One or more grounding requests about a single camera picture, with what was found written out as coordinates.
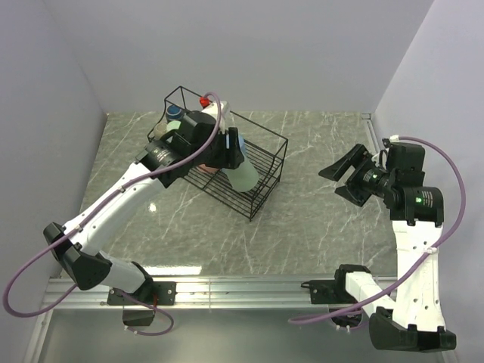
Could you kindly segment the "blue plastic tumbler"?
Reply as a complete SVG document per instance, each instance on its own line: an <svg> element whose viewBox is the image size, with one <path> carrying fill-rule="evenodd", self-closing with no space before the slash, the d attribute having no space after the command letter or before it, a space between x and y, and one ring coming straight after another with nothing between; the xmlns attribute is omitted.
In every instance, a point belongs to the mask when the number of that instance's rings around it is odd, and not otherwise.
<svg viewBox="0 0 484 363"><path fill-rule="evenodd" d="M245 147L245 141L244 141L244 138L241 136L241 135L238 135L238 143L239 143L239 146L240 146L240 150L242 152L242 154L244 156L247 155L247 149ZM230 149L230 146L231 146L231 142L230 142L230 138L229 136L227 135L226 136L226 149L229 150Z"/></svg>

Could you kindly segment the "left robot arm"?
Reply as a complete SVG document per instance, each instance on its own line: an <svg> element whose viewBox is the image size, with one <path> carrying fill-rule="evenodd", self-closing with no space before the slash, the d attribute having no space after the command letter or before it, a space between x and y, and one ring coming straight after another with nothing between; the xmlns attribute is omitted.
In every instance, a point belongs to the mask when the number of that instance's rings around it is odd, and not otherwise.
<svg viewBox="0 0 484 363"><path fill-rule="evenodd" d="M123 290L136 304L152 295L152 277L137 262L103 251L110 236L140 205L161 194L201 164L236 169L244 161L237 128L221 131L206 112L190 111L179 126L150 141L123 176L88 209L64 225L52 222L43 234L55 259L80 290L104 285Z"/></svg>

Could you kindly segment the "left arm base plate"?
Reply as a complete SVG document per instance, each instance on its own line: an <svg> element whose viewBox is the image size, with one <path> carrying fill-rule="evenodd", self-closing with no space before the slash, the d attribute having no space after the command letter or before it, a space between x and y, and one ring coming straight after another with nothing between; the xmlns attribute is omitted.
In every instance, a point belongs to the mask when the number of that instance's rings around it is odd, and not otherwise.
<svg viewBox="0 0 484 363"><path fill-rule="evenodd" d="M173 306L177 283L174 281L152 281L134 293L124 296L119 290L111 290L107 296L109 306L136 306L140 303L152 306Z"/></svg>

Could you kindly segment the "dark blue glazed mug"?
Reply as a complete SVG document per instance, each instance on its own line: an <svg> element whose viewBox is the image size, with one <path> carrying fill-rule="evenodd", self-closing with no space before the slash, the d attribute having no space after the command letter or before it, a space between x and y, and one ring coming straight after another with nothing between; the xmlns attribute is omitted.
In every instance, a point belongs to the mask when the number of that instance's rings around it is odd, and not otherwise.
<svg viewBox="0 0 484 363"><path fill-rule="evenodd" d="M174 120L180 120L185 114L185 110L183 108L180 108L174 104L170 104L166 108L166 113L165 117L168 123L174 121Z"/></svg>

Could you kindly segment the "aluminium side rail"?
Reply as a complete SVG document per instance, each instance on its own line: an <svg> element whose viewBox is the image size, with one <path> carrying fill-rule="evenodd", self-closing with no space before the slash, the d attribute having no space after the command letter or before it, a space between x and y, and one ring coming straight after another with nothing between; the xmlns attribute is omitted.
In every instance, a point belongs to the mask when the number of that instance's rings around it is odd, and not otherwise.
<svg viewBox="0 0 484 363"><path fill-rule="evenodd" d="M361 114L361 121L364 124L365 132L368 137L369 146L368 149L371 153L375 154L380 150L380 144L377 137L377 134L374 129L374 124L372 120L371 113L362 113Z"/></svg>

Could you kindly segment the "salmon pink plastic tumbler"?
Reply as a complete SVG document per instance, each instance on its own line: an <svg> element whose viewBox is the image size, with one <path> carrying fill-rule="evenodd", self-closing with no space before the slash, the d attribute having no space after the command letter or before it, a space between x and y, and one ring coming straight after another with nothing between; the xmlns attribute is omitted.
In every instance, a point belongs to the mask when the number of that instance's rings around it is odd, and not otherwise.
<svg viewBox="0 0 484 363"><path fill-rule="evenodd" d="M210 173L210 174L214 174L219 171L217 168L209 167L205 164L199 165L198 169L202 172Z"/></svg>

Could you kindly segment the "beige ceramic mug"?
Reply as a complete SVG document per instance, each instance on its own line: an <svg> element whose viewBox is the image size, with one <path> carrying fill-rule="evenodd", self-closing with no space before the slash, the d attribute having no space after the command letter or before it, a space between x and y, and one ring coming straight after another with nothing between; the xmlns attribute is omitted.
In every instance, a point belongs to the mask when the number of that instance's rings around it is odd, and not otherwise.
<svg viewBox="0 0 484 363"><path fill-rule="evenodd" d="M154 138L157 140L161 139L166 134L166 127L167 124L165 123L157 123L153 130Z"/></svg>

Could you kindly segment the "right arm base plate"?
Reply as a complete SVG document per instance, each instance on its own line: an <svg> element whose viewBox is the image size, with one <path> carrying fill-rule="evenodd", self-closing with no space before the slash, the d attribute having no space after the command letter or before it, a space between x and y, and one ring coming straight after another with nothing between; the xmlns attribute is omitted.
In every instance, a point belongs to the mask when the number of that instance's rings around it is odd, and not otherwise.
<svg viewBox="0 0 484 363"><path fill-rule="evenodd" d="M334 279L304 281L300 284L300 287L309 291L312 305L333 305L340 302Z"/></svg>

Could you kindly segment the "aluminium mounting rail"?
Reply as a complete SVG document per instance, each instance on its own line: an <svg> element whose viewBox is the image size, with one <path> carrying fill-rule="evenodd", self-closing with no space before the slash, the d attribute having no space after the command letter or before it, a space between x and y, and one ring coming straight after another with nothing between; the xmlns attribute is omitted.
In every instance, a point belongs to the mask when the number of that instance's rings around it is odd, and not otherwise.
<svg viewBox="0 0 484 363"><path fill-rule="evenodd" d="M250 276L165 276L155 281L175 282L175 292L165 289L172 306L162 309L282 309L322 307L312 305L308 288L303 282L332 281L331 276L304 275L250 275ZM73 282L67 278L51 279L41 307L54 303ZM58 309L121 309L108 305L108 295L114 294L105 286L91 290L75 289L55 308Z"/></svg>

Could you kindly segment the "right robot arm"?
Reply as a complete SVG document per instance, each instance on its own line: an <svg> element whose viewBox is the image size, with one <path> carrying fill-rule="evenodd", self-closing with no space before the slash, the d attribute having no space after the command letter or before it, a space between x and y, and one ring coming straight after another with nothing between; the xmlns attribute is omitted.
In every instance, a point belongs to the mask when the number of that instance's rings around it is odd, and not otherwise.
<svg viewBox="0 0 484 363"><path fill-rule="evenodd" d="M402 280L392 299L372 278L368 268L341 265L335 273L334 296L363 302L369 333L379 350L442 352L457 346L457 337L445 326L439 301L439 267L436 242L442 236L444 200L435 187L424 186L425 150L417 144L387 142L372 155L356 144L322 178L339 181L349 168L353 173L335 192L363 206L370 197L383 200L396 238L397 278Z"/></svg>

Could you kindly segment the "green tumbler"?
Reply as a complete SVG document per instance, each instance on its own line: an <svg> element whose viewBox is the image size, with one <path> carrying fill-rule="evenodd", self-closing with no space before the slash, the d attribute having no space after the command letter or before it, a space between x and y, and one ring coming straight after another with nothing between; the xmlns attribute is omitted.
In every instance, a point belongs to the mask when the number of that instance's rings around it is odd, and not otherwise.
<svg viewBox="0 0 484 363"><path fill-rule="evenodd" d="M171 120L166 125L166 131L171 132L171 131L178 130L180 128L181 124L182 124L181 120Z"/></svg>
<svg viewBox="0 0 484 363"><path fill-rule="evenodd" d="M224 173L232 189L237 192L250 191L259 180L259 173L246 154L244 154L244 161L236 169L225 169Z"/></svg>

